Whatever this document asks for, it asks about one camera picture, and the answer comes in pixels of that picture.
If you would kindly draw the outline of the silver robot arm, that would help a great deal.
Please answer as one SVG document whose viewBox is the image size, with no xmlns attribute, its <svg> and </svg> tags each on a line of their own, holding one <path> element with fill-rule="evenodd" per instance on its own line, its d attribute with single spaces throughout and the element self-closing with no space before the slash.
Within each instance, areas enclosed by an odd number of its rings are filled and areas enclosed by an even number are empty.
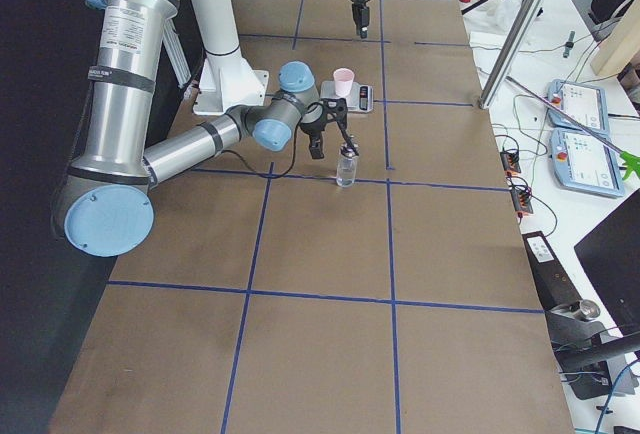
<svg viewBox="0 0 640 434">
<path fill-rule="evenodd" d="M 104 13 L 96 63 L 89 69 L 89 126 L 52 211 L 55 228 L 98 257 L 131 251 L 148 236 L 151 188 L 245 138 L 278 152 L 298 132 L 322 155 L 329 123 L 347 126 L 342 99 L 321 98 L 308 65 L 285 64 L 266 96 L 268 75 L 243 57 L 231 0 L 191 0 L 203 43 L 203 122 L 154 146 L 145 143 L 162 54 L 177 74 L 187 65 L 170 33 L 180 0 L 86 0 Z"/>
</svg>

